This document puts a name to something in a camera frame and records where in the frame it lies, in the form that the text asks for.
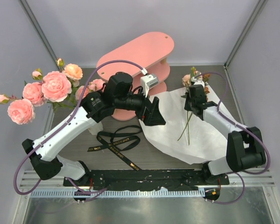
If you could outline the small peach carnation stem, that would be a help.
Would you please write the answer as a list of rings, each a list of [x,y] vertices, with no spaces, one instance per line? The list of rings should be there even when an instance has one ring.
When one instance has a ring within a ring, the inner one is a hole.
[[[185,87],[185,94],[184,95],[181,95],[181,98],[184,98],[186,99],[186,96],[187,96],[187,93],[188,93],[188,88],[189,86],[191,85],[191,78],[192,77],[195,77],[197,75],[200,75],[201,72],[200,71],[197,71],[195,67],[192,67],[190,69],[190,73],[185,75],[183,78],[182,78],[182,84],[183,86]],[[182,134],[180,135],[178,141],[182,138],[182,136],[184,134],[186,134],[186,139],[187,139],[187,145],[189,146],[190,145],[190,133],[189,133],[189,122],[190,122],[190,119],[192,117],[192,112],[187,112],[187,117],[186,117],[186,124],[185,124],[185,127],[183,129],[183,132]]]

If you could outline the black ribbon gold lettering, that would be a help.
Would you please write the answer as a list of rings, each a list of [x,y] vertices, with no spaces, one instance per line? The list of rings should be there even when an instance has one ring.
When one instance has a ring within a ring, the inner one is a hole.
[[[120,133],[127,128],[135,128],[136,132],[131,133]],[[87,152],[98,152],[104,149],[108,149],[113,154],[115,154],[119,159],[121,159],[126,165],[128,165],[133,170],[139,171],[141,168],[137,166],[134,162],[123,155],[122,152],[130,150],[138,146],[140,143],[140,137],[137,134],[142,133],[142,128],[138,125],[129,125],[117,129],[115,132],[98,132],[96,139],[100,143],[99,146],[89,147]]]

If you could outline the white wrapping paper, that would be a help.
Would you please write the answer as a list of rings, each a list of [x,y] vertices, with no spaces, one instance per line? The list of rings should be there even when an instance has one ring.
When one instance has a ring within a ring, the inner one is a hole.
[[[145,138],[158,150],[188,164],[217,160],[226,155],[227,139],[211,124],[184,110],[184,88],[156,94],[164,126],[140,122]]]

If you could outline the pink double rose stem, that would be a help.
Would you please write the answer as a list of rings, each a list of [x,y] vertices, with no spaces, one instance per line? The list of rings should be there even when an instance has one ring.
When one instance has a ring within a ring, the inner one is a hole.
[[[89,82],[89,84],[86,87],[86,90],[84,91],[83,98],[85,98],[86,95],[90,92],[101,90],[103,88],[104,84],[105,84],[105,81],[102,79],[94,79],[93,81]],[[78,87],[78,89],[75,93],[76,101],[78,101],[80,99],[83,89],[84,89],[84,85],[81,85],[80,87]]]

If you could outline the big pink peony stem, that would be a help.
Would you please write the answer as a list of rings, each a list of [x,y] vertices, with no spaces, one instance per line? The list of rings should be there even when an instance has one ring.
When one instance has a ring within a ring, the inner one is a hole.
[[[52,103],[61,103],[72,93],[71,82],[63,72],[52,71],[43,76],[41,70],[37,69],[32,72],[32,77],[42,80],[43,96]]]

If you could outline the large pink rose stem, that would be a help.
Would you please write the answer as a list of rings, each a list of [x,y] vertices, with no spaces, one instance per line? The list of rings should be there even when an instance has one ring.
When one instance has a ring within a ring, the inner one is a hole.
[[[60,104],[47,100],[43,96],[41,85],[40,82],[26,84],[21,99],[0,94],[0,104],[9,104],[7,114],[14,123],[18,125],[30,123],[35,118],[35,107],[42,106],[45,103]]]

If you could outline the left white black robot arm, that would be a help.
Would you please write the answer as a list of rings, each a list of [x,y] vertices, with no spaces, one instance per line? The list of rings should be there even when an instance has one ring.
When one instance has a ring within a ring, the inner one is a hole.
[[[59,152],[83,131],[90,129],[93,135],[103,130],[101,121],[114,114],[116,109],[134,111],[146,126],[165,125],[159,111],[159,99],[149,100],[149,89],[157,85],[154,74],[140,79],[135,93],[131,88],[133,77],[124,72],[111,76],[103,90],[88,93],[75,110],[50,132],[36,140],[27,139],[22,146],[30,155],[30,162],[41,180],[58,175],[74,180],[79,186],[89,183],[90,174],[81,161],[71,161],[59,156]]]

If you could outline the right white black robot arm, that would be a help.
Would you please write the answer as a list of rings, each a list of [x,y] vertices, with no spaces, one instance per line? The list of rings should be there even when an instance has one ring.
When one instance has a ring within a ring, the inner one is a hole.
[[[271,159],[262,141],[261,131],[256,127],[246,127],[227,117],[219,109],[220,104],[208,102],[202,84],[188,87],[184,109],[191,111],[200,120],[209,123],[227,139],[226,156],[203,164],[201,178],[206,184],[213,184],[218,177],[266,165],[262,174],[270,166]]]

